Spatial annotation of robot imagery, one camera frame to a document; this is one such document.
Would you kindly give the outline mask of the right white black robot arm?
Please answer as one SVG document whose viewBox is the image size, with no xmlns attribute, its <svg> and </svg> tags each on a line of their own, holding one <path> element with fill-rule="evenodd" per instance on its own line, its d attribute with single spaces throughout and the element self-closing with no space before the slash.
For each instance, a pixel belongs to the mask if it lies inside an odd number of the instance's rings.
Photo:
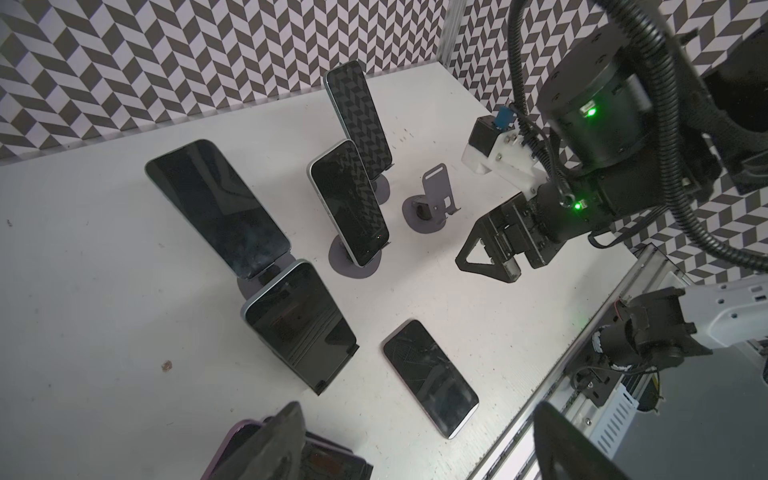
<svg viewBox="0 0 768 480">
<path fill-rule="evenodd" d="M 574 381 L 600 371 L 658 373 L 767 332 L 767 258 L 710 233 L 693 210 L 727 173 L 741 194 L 767 184 L 767 39 L 755 32 L 715 71 L 700 75 L 659 12 L 642 1 L 604 1 L 605 26 L 551 72 L 538 96 L 544 122 L 527 113 L 522 24 L 514 1 L 507 50 L 512 102 L 479 118 L 463 153 L 478 174 L 495 173 L 516 194 L 474 224 L 456 264 L 505 283 L 518 256 L 534 268 L 565 243 L 596 244 L 618 219 L 638 227 L 671 214 L 703 253 L 746 269 L 717 285 L 667 287 L 615 306 L 586 356 L 567 368 Z"/>
</svg>

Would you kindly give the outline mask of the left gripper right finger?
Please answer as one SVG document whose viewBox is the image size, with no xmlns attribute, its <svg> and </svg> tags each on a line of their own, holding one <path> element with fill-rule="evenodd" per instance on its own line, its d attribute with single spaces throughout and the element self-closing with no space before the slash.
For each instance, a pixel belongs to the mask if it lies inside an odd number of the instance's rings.
<svg viewBox="0 0 768 480">
<path fill-rule="evenodd" d="M 533 438 L 543 480 L 629 479 L 548 402 L 533 411 Z"/>
</svg>

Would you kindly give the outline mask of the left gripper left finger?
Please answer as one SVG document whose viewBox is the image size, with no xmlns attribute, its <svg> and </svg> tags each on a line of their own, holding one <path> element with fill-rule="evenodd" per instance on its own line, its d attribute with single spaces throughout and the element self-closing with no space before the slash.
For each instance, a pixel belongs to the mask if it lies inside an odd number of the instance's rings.
<svg viewBox="0 0 768 480">
<path fill-rule="evenodd" d="M 290 402 L 208 479 L 298 479 L 305 434 L 301 406 Z"/>
</svg>

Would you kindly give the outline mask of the black phone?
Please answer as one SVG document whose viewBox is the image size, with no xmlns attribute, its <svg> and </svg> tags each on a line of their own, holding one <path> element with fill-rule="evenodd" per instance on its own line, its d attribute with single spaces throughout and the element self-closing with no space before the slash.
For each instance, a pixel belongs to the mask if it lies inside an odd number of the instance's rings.
<svg viewBox="0 0 768 480">
<path fill-rule="evenodd" d="M 390 232 L 354 142 L 334 145 L 310 162 L 307 175 L 352 263 L 370 264 Z"/>
<path fill-rule="evenodd" d="M 290 252 L 287 236 L 212 141 L 156 157 L 145 173 L 237 277 L 252 279 Z"/>
<path fill-rule="evenodd" d="M 423 323 L 410 319 L 382 352 L 443 438 L 454 439 L 479 407 L 479 396 Z"/>
<path fill-rule="evenodd" d="M 236 423 L 208 464 L 202 479 L 211 475 L 247 440 L 258 433 L 272 417 L 244 419 Z M 301 455 L 300 479 L 370 479 L 373 466 L 350 449 L 307 432 Z"/>
<path fill-rule="evenodd" d="M 346 137 L 360 153 L 368 178 L 376 182 L 393 164 L 393 155 L 359 60 L 329 70 L 323 84 Z"/>
<path fill-rule="evenodd" d="M 304 259 L 248 299 L 241 316 L 316 395 L 329 387 L 359 349 L 314 265 Z"/>
</svg>

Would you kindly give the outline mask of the grey round phone stand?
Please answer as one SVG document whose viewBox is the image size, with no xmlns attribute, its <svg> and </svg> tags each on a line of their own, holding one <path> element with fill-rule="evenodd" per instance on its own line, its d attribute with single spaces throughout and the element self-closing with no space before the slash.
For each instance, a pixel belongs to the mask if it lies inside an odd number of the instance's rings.
<svg viewBox="0 0 768 480">
<path fill-rule="evenodd" d="M 432 234 L 445 227 L 447 218 L 460 210 L 456 205 L 447 166 L 440 163 L 422 176 L 424 193 L 402 204 L 407 225 L 417 233 Z"/>
</svg>

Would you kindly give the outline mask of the grey stand under phone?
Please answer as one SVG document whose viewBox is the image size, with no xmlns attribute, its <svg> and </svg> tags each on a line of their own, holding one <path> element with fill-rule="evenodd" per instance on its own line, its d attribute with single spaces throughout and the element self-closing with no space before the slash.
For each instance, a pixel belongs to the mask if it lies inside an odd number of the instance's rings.
<svg viewBox="0 0 768 480">
<path fill-rule="evenodd" d="M 337 235 L 330 246 L 328 252 L 328 261 L 331 268 L 347 278 L 365 279 L 371 277 L 379 268 L 382 259 L 382 252 L 378 252 L 373 259 L 365 266 L 356 265 L 339 235 Z"/>
<path fill-rule="evenodd" d="M 385 204 L 391 195 L 390 183 L 384 174 L 370 181 L 376 200 L 379 205 Z"/>
</svg>

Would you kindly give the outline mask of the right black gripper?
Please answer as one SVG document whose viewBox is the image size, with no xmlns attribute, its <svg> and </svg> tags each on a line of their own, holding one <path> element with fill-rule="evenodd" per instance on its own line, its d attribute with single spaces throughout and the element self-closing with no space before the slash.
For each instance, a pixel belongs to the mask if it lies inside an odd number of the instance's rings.
<svg viewBox="0 0 768 480">
<path fill-rule="evenodd" d="M 519 193 L 476 221 L 455 263 L 465 273 L 511 284 L 522 275 L 517 255 L 537 269 L 548 265 L 563 245 L 546 235 L 534 203 Z"/>
</svg>

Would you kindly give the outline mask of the grey stand under back phone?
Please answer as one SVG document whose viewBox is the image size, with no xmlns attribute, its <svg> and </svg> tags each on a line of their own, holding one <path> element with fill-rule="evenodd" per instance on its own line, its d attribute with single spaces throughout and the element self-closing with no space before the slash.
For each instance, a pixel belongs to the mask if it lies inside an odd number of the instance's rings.
<svg viewBox="0 0 768 480">
<path fill-rule="evenodd" d="M 376 200 L 379 205 L 385 204 L 391 195 L 390 183 L 384 174 L 370 181 Z"/>
</svg>

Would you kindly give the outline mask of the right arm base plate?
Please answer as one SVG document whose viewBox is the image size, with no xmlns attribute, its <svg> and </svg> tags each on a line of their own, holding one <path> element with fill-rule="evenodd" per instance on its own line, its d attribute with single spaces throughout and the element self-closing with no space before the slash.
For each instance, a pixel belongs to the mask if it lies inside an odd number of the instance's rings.
<svg viewBox="0 0 768 480">
<path fill-rule="evenodd" d="M 605 405 L 614 387 L 624 377 L 618 372 L 618 367 L 611 366 L 605 354 L 600 351 L 596 335 L 605 328 L 622 326 L 627 316 L 626 303 L 621 298 L 609 302 L 605 311 L 597 317 L 596 326 L 587 334 L 584 345 L 564 369 L 571 387 L 596 407 Z"/>
</svg>

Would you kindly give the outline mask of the grey stand under middle phone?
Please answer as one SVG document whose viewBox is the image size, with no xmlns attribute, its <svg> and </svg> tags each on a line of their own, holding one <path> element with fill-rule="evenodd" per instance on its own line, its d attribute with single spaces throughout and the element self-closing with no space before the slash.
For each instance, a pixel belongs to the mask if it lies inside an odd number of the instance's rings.
<svg viewBox="0 0 768 480">
<path fill-rule="evenodd" d="M 382 259 L 382 252 L 378 252 L 373 259 L 365 266 L 356 265 L 339 235 L 337 235 L 330 246 L 328 252 L 328 261 L 331 268 L 347 278 L 365 279 L 371 277 L 379 268 Z"/>
</svg>

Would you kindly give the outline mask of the aluminium front rail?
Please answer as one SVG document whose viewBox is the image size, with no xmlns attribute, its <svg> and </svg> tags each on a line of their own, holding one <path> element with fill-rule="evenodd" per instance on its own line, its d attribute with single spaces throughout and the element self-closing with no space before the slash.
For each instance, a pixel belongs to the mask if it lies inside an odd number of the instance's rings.
<svg viewBox="0 0 768 480">
<path fill-rule="evenodd" d="M 624 377 L 601 372 L 582 388 L 571 386 L 569 374 L 586 362 L 591 334 L 617 317 L 614 302 L 669 286 L 689 284 L 685 275 L 655 246 L 641 250 L 636 263 L 611 292 L 520 412 L 474 468 L 471 479 L 539 479 L 534 453 L 533 410 L 546 401 L 556 407 L 598 449 L 612 457 L 638 412 L 643 394 L 654 384 L 652 374 Z"/>
</svg>

